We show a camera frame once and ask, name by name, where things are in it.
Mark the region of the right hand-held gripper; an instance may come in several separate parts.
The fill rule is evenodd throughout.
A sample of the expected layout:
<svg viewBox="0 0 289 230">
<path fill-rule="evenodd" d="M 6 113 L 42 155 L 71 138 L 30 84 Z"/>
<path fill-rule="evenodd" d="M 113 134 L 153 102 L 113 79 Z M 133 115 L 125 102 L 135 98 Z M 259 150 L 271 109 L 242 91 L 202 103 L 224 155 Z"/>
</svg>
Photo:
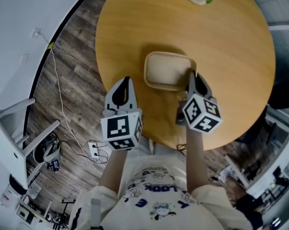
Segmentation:
<svg viewBox="0 0 289 230">
<path fill-rule="evenodd" d="M 191 130 L 209 134 L 213 132 L 223 122 L 219 106 L 198 95 L 212 96 L 212 90 L 206 80 L 198 73 L 197 77 L 194 71 L 189 74 L 189 84 L 187 95 L 190 95 L 186 101 L 179 102 L 177 109 L 177 125 L 185 126 Z"/>
</svg>

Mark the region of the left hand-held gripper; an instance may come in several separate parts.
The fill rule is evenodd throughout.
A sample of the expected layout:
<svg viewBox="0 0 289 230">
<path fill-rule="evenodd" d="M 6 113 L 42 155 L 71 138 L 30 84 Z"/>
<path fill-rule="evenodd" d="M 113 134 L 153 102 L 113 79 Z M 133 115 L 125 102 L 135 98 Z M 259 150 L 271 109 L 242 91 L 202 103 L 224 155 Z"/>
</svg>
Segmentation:
<svg viewBox="0 0 289 230">
<path fill-rule="evenodd" d="M 138 147 L 143 122 L 133 80 L 130 77 L 119 80 L 107 93 L 106 102 L 101 119 L 103 141 L 113 150 Z"/>
</svg>

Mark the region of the shallow beige tray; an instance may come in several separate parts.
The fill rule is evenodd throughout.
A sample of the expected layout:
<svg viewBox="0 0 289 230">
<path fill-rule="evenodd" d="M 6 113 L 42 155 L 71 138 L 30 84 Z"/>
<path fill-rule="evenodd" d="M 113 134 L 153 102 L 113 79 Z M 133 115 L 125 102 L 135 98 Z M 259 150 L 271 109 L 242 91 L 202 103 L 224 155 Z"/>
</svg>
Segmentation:
<svg viewBox="0 0 289 230">
<path fill-rule="evenodd" d="M 145 58 L 144 80 L 151 88 L 184 91 L 189 83 L 189 73 L 196 70 L 196 62 L 188 56 L 155 51 Z"/>
</svg>

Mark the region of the person's left forearm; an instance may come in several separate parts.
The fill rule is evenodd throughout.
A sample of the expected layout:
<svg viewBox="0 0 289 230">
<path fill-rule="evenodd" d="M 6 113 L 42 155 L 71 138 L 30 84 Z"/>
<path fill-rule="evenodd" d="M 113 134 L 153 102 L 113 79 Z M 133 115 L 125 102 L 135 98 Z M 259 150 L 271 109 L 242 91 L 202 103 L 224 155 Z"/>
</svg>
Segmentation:
<svg viewBox="0 0 289 230">
<path fill-rule="evenodd" d="M 128 150 L 126 149 L 112 151 L 101 176 L 99 186 L 104 186 L 118 194 L 127 153 Z"/>
</svg>

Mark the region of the person's right forearm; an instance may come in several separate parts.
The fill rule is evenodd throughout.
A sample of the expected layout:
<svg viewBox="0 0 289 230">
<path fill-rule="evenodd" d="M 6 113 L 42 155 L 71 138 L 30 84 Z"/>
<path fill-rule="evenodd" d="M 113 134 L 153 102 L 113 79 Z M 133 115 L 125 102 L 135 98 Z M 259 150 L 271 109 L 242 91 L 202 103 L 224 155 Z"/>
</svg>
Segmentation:
<svg viewBox="0 0 289 230">
<path fill-rule="evenodd" d="M 186 184 L 188 193 L 209 184 L 202 134 L 186 130 Z"/>
</svg>

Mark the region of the round wooden table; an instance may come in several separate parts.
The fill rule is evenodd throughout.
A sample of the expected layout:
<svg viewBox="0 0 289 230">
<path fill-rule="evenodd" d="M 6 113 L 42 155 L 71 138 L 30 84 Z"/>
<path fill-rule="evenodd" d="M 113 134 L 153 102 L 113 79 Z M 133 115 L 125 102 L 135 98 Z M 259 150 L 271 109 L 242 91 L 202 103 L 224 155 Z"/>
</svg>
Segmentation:
<svg viewBox="0 0 289 230">
<path fill-rule="evenodd" d="M 179 92 L 150 88 L 144 62 L 153 51 L 191 57 L 212 89 L 223 122 L 203 137 L 206 150 L 245 133 L 264 110 L 276 71 L 267 22 L 254 0 L 106 0 L 96 29 L 96 60 L 109 90 L 130 76 L 143 111 L 142 134 L 175 149 L 185 127 L 175 124 Z"/>
</svg>

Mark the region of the white power strip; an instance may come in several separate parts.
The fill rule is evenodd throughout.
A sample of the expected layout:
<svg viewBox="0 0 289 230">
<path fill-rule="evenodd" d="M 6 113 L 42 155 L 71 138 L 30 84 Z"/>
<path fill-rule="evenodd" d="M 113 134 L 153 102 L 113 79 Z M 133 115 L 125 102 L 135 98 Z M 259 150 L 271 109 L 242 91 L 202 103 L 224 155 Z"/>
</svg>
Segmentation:
<svg viewBox="0 0 289 230">
<path fill-rule="evenodd" d="M 99 158 L 100 156 L 100 149 L 106 147 L 107 145 L 101 141 L 89 140 L 88 147 L 91 153 L 92 158 Z"/>
</svg>

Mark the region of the white headset device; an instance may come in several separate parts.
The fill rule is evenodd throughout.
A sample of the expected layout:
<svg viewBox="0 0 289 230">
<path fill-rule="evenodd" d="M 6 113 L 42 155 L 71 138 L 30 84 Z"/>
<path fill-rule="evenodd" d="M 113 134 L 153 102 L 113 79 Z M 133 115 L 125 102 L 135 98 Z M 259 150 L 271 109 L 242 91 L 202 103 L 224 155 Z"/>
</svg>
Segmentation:
<svg viewBox="0 0 289 230">
<path fill-rule="evenodd" d="M 48 170 L 57 172 L 60 169 L 60 160 L 62 158 L 60 141 L 55 133 L 50 133 L 42 141 L 43 161 Z"/>
</svg>

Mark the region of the person's cream printed shirt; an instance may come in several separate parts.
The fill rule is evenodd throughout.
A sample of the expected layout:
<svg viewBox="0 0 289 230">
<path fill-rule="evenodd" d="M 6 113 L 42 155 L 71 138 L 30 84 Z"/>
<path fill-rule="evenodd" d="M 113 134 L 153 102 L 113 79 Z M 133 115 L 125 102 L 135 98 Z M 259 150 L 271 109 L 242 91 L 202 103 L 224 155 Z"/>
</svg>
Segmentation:
<svg viewBox="0 0 289 230">
<path fill-rule="evenodd" d="M 118 194 L 95 186 L 76 200 L 69 230 L 266 230 L 261 214 L 232 206 L 210 183 L 191 194 L 186 156 L 144 138 L 128 151 Z"/>
</svg>

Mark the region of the white desk with black edge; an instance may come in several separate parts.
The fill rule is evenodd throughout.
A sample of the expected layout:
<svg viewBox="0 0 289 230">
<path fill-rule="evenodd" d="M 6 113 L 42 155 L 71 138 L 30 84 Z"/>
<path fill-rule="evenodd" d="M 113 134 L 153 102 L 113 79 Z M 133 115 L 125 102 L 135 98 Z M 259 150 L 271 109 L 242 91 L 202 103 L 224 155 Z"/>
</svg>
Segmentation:
<svg viewBox="0 0 289 230">
<path fill-rule="evenodd" d="M 259 198 L 272 184 L 276 184 L 276 172 L 283 173 L 289 164 L 289 116 L 268 106 L 265 121 L 272 126 L 263 145 L 259 172 L 254 179 L 248 179 L 238 164 L 228 155 L 225 156 L 246 192 L 254 198 Z"/>
</svg>

